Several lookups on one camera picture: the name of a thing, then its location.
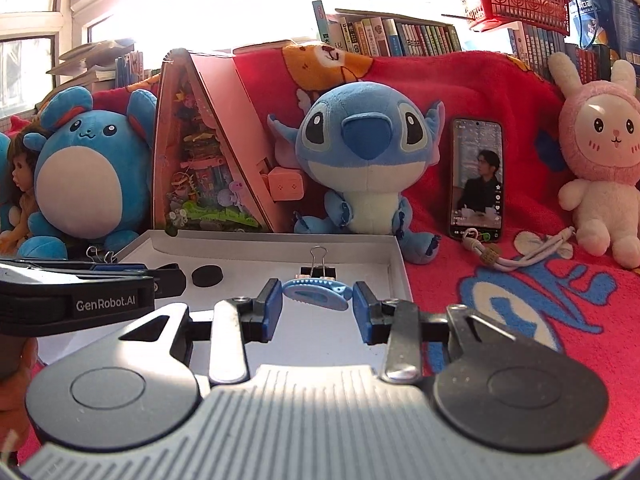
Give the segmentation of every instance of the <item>finger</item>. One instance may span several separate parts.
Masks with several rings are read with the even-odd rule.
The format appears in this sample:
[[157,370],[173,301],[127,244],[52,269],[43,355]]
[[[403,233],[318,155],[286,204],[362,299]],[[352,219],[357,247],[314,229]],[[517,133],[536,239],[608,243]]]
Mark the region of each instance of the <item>finger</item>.
[[27,339],[22,350],[20,362],[31,370],[38,360],[38,340],[34,337]]
[[29,418],[25,409],[0,413],[0,449],[3,449],[9,432],[14,430],[17,433],[17,439],[8,451],[19,450],[29,437],[29,428]]
[[31,382],[31,371],[20,366],[17,372],[0,383],[0,412],[8,412],[24,405],[24,396]]

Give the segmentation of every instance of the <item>man's black hair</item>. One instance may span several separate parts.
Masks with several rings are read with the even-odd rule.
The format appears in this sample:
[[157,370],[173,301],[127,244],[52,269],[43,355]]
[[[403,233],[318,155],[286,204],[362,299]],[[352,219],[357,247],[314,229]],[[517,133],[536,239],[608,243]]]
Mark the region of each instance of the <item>man's black hair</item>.
[[489,166],[493,166],[495,168],[494,173],[498,173],[498,170],[500,170],[500,157],[498,156],[498,154],[492,152],[491,150],[482,150],[480,153],[478,153],[478,156],[480,155],[484,157],[484,160],[487,161]]

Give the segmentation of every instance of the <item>phone lanyard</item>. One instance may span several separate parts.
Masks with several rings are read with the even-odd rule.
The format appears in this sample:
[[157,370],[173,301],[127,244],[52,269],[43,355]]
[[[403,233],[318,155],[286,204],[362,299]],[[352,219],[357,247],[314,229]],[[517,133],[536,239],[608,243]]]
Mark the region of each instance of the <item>phone lanyard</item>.
[[466,250],[475,253],[486,266],[501,270],[502,272],[511,272],[521,267],[532,266],[548,258],[555,253],[562,244],[570,240],[574,233],[575,229],[573,227],[566,227],[557,235],[550,236],[540,247],[535,248],[529,254],[525,254],[519,260],[501,258],[500,254],[493,248],[482,245],[482,242],[478,239],[478,230],[473,227],[464,232],[462,246]]

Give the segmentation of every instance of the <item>plastic basket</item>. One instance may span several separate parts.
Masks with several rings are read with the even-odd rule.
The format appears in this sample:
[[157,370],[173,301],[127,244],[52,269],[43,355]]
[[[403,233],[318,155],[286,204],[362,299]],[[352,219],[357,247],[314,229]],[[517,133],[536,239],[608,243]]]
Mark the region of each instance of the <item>plastic basket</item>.
[[569,35],[571,0],[460,0],[471,30],[491,30],[509,22],[526,22]]

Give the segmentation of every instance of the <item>nose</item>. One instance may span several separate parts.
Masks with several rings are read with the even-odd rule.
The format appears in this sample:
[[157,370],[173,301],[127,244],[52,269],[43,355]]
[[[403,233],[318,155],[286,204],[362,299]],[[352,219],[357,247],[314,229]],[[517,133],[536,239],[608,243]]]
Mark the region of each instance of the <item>nose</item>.
[[342,121],[342,138],[363,160],[373,160],[391,144],[391,120],[378,112],[355,114]]

